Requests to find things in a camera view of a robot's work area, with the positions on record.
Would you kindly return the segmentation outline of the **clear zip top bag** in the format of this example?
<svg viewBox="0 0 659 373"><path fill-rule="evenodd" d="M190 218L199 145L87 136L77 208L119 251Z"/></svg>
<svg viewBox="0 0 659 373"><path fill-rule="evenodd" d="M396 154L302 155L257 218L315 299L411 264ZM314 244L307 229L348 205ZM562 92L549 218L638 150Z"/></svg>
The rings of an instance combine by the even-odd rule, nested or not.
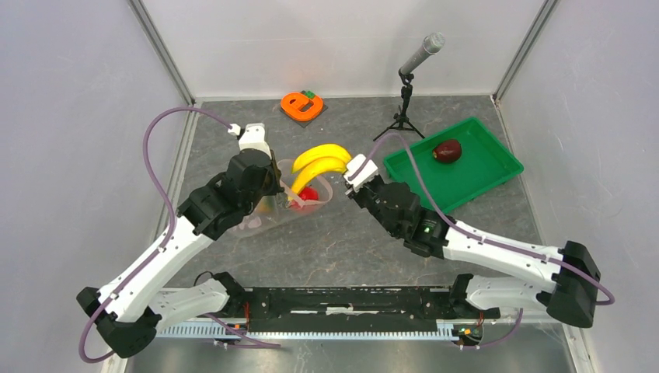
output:
<svg viewBox="0 0 659 373"><path fill-rule="evenodd" d="M314 178L298 196L295 196L290 188L295 181L295 175L291 174L292 164L292 159L282 159L277 162L277 167L281 171L280 185L284 188L284 192L276 196L263 197L253 213L245 217L237 226L230 228L227 233L236 238L257 235L312 214L332 199L333 188L323 176Z"/></svg>

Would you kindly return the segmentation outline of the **red fake strawberry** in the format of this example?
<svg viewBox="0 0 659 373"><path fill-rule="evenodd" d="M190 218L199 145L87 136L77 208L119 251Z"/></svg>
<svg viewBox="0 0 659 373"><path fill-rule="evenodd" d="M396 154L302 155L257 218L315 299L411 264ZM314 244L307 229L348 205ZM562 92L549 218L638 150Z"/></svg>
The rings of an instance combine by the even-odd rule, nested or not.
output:
<svg viewBox="0 0 659 373"><path fill-rule="evenodd" d="M309 208L309 205L307 204L307 201L318 201L319 200L319 194L314 189L312 186L305 186L299 193L298 197L303 200L305 203L304 205L300 205L299 202L296 200L293 200L291 202L291 208L297 211L302 211L305 209Z"/></svg>

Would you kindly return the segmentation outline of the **yellow fake banana bunch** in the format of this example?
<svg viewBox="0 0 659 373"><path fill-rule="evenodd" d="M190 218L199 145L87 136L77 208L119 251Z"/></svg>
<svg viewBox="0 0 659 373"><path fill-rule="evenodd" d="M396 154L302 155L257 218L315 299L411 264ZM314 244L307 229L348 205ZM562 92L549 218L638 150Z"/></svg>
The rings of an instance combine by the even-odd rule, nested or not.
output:
<svg viewBox="0 0 659 373"><path fill-rule="evenodd" d="M324 173L345 173L352 155L344 147L327 143L317 145L300 154L293 161L291 174L295 180L291 186L294 195L299 193L317 176Z"/></svg>

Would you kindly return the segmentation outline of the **dark red fake fruit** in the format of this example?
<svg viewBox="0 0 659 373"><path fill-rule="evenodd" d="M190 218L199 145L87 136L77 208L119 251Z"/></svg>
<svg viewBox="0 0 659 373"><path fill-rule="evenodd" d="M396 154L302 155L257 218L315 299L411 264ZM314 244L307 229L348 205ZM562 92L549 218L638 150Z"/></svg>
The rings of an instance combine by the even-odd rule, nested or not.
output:
<svg viewBox="0 0 659 373"><path fill-rule="evenodd" d="M432 155L437 162L451 164L462 156L462 146L456 139L448 139L437 145Z"/></svg>

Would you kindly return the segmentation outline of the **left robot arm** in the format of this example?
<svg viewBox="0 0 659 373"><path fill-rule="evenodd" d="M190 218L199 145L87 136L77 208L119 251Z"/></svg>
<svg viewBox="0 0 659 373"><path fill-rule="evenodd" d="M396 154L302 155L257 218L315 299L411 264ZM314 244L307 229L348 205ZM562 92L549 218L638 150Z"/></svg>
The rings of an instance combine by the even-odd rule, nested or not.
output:
<svg viewBox="0 0 659 373"><path fill-rule="evenodd" d="M169 295L160 291L185 263L252 214L263 197L282 192L280 178L273 152L240 151L223 173L172 211L162 237L121 275L101 288L83 288L76 299L89 319L78 342L80 358L98 361L85 353L91 328L126 358L144 350L157 333L195 316L238 315L244 306L240 287L220 277Z"/></svg>

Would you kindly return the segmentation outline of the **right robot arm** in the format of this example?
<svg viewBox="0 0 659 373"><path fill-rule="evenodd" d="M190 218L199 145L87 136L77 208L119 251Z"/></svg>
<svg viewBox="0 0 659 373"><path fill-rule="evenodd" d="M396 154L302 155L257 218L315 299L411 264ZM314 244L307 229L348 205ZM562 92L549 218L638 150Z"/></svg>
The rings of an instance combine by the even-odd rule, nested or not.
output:
<svg viewBox="0 0 659 373"><path fill-rule="evenodd" d="M460 275L448 304L459 317L501 307L537 309L567 325L594 324L601 273L586 246L540 246L502 236L487 237L450 216L422 207L405 183L375 176L347 181L347 196L366 209L404 247L422 257L473 263L502 277Z"/></svg>

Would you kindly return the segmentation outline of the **black microphone tripod stand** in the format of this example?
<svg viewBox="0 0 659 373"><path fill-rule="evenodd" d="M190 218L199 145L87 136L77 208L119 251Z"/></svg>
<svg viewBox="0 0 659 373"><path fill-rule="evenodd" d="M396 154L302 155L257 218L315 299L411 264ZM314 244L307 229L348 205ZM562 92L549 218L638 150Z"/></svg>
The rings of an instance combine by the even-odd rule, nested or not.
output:
<svg viewBox="0 0 659 373"><path fill-rule="evenodd" d="M420 136L421 139L425 139L425 136L410 122L410 119L407 115L409 109L410 100L413 95L413 85L412 81L414 79L413 73L403 74L401 71L398 71L398 76L401 80L401 99L403 101L402 105L399 106L398 111L393 115L393 123L390 124L385 130L373 138L373 141L377 141L388 131L411 131Z"/></svg>

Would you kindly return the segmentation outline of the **green plastic tray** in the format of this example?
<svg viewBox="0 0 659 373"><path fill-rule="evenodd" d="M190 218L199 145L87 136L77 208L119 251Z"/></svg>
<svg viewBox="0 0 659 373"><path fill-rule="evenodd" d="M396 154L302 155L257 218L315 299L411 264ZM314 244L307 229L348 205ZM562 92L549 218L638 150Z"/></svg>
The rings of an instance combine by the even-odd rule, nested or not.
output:
<svg viewBox="0 0 659 373"><path fill-rule="evenodd" d="M432 151L456 140L461 156L444 164ZM524 166L476 117L470 117L410 146L420 174L435 203L445 213L477 198L524 171Z"/></svg>

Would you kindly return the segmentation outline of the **grey microphone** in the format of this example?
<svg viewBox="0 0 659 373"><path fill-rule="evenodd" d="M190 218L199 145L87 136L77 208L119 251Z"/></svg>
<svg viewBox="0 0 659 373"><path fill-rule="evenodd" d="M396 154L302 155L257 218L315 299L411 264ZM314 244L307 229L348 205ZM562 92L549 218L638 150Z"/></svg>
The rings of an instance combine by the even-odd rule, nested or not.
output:
<svg viewBox="0 0 659 373"><path fill-rule="evenodd" d="M401 75L412 74L413 71L429 57L436 55L444 45L445 37L442 33L436 32L426 36L423 39L421 46L400 67L399 73Z"/></svg>

